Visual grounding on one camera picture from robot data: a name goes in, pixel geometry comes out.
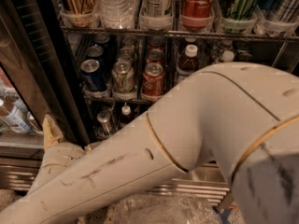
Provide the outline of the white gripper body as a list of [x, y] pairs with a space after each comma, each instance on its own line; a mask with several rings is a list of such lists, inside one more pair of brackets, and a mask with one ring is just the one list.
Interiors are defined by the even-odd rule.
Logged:
[[62, 142], [50, 146], [45, 150], [38, 174], [31, 188], [29, 188], [28, 193], [35, 191], [51, 181], [55, 176], [76, 163], [84, 155], [84, 149], [69, 142]]

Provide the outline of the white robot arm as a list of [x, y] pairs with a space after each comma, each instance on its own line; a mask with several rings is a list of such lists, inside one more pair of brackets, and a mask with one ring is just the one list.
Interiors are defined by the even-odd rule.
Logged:
[[299, 222], [299, 79], [220, 63], [1, 213], [1, 224], [65, 224], [215, 161], [247, 224]]

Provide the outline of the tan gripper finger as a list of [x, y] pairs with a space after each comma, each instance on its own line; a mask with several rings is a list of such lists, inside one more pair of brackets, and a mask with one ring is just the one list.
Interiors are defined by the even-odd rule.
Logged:
[[55, 119], [47, 114], [43, 120], [43, 147], [47, 151], [50, 147], [56, 146], [57, 144], [65, 140], [63, 132], [58, 126]]
[[89, 153], [89, 152], [93, 151], [98, 146], [99, 146], [99, 143], [91, 143], [91, 144], [84, 147], [84, 151], [86, 153]]

